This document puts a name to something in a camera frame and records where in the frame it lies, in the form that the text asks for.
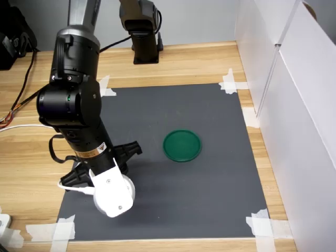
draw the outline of gray mat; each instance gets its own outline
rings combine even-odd
[[[102,215],[91,196],[67,192],[59,218],[75,217],[75,240],[253,237],[246,216],[266,208],[237,93],[215,84],[113,89],[101,117],[114,145],[137,140],[143,154],[129,162],[133,207]],[[176,163],[164,137],[189,129],[200,155]]]

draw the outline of white tape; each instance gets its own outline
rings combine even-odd
[[[23,237],[20,235],[21,230],[6,228],[0,237],[0,243],[6,248],[22,248]]]
[[[67,218],[67,219],[60,218],[58,220],[50,252],[66,252],[67,251],[69,239],[75,238],[75,224],[73,222],[74,220],[75,220],[74,215],[72,215],[70,218]]]
[[[248,127],[259,128],[259,121],[254,108],[242,108],[245,124]]]
[[[237,92],[237,89],[248,89],[247,82],[235,82],[232,68],[229,69],[227,75],[223,76],[223,82],[218,83],[221,90],[225,90],[226,93],[232,95]]]
[[[60,218],[57,223],[26,225],[32,242],[52,242],[50,251],[65,252],[68,241],[75,238],[75,216]]]
[[[267,209],[260,210],[257,214],[252,213],[251,217],[246,217],[246,223],[256,236],[258,252],[275,252],[274,238],[293,239],[289,222],[269,219]]]
[[[4,226],[1,229],[0,235],[0,244],[6,248],[22,248],[23,247],[23,237],[20,235],[21,230],[7,228],[10,225],[10,216],[3,214],[4,219],[6,219],[6,223],[1,223],[1,226]]]
[[[116,96],[117,93],[113,92],[111,88],[107,88],[107,85],[109,83],[110,76],[106,75],[104,78],[102,78],[99,82],[99,88],[100,88],[100,97],[103,96]]]

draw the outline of wooden table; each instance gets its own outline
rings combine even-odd
[[[222,82],[233,69],[236,81],[246,81],[234,41],[166,46],[160,63],[134,65],[133,51],[110,49],[100,55],[99,81],[110,75],[108,87],[168,86]],[[23,99],[48,83],[52,51],[39,52],[30,72]],[[5,115],[22,87],[31,54],[17,59],[10,71],[0,72],[0,112]],[[253,107],[249,90],[238,90],[242,107]],[[39,123],[36,101],[18,112],[11,125]],[[269,162],[260,129],[247,127],[262,189],[270,217],[286,220],[277,183]],[[0,207],[13,218],[11,228],[20,229],[25,239],[22,249],[11,251],[49,251],[50,243],[31,243],[27,224],[54,223],[64,191],[56,186],[69,172],[69,163],[54,162],[48,141],[55,134],[46,128],[17,128],[0,133]],[[57,155],[72,154],[65,140],[55,141]],[[292,239],[276,239],[277,251],[296,251]],[[257,251],[254,238],[170,239],[133,241],[69,242],[68,251]]]

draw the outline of white cardboard panel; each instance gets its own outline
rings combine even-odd
[[[336,46],[302,3],[280,51],[335,165]]]
[[[336,170],[281,54],[259,119],[298,251],[335,251]]]
[[[268,35],[275,44],[281,44],[282,33],[296,0],[255,0],[266,24]]]
[[[276,49],[267,35],[264,20],[254,1],[240,1],[235,36],[253,104],[258,113]]]

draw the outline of green lid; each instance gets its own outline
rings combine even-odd
[[[163,151],[176,162],[188,162],[201,152],[200,138],[190,130],[174,130],[163,140]]]

